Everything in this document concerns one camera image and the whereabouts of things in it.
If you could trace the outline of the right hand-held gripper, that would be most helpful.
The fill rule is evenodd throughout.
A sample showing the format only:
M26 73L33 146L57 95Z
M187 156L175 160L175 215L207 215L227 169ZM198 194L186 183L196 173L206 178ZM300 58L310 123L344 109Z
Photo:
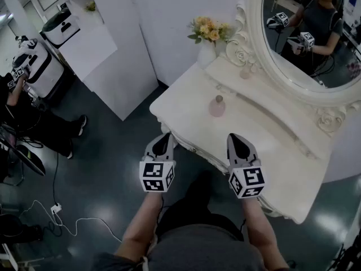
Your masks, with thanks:
M261 161L256 159L254 146L242 136L230 133L227 137L227 157L230 162L228 182L236 197L246 199L260 196L266 179Z

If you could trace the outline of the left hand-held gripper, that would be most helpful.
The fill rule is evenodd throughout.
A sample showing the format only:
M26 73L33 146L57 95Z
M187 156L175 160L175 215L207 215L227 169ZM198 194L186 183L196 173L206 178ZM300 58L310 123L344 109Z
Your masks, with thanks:
M162 134L146 147L145 156L139 163L139 179L148 193L166 193L175 177L174 136Z

